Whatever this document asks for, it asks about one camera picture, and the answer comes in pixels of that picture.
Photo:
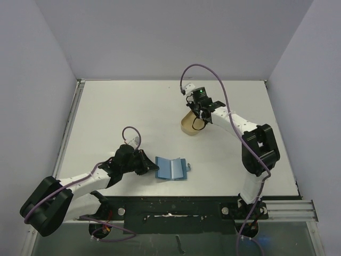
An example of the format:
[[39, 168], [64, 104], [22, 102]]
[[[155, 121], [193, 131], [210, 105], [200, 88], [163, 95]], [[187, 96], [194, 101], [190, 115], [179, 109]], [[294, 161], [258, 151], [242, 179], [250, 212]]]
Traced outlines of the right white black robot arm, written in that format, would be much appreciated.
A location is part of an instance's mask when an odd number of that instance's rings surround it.
[[196, 88], [192, 83], [181, 88], [186, 96], [186, 105], [206, 126], [213, 124], [235, 135], [241, 141], [241, 159], [247, 171], [240, 193], [243, 201], [237, 211], [243, 218], [250, 218], [256, 212], [256, 205], [264, 187], [264, 179], [271, 176], [270, 170], [280, 159], [274, 132], [268, 124], [258, 125], [234, 113], [229, 104], [213, 101], [204, 87]]

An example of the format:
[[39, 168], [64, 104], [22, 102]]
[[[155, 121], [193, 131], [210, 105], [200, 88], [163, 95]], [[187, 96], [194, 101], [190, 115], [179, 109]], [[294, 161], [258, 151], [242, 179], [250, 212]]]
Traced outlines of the blue card holder wallet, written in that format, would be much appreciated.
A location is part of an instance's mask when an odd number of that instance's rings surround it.
[[191, 165], [185, 158], [166, 159], [156, 156], [156, 165], [159, 170], [155, 172], [156, 179], [186, 180]]

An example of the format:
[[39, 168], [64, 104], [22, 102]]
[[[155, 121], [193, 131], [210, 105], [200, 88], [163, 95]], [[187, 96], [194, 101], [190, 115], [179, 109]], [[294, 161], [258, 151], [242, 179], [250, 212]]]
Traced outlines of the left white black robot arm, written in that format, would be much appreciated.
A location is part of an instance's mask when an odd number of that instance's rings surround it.
[[89, 173], [66, 179], [44, 178], [21, 207], [20, 215], [42, 236], [55, 232], [64, 221], [84, 215], [104, 219], [108, 203], [99, 190], [114, 186], [126, 173], [144, 175], [158, 170], [144, 150], [123, 144]]

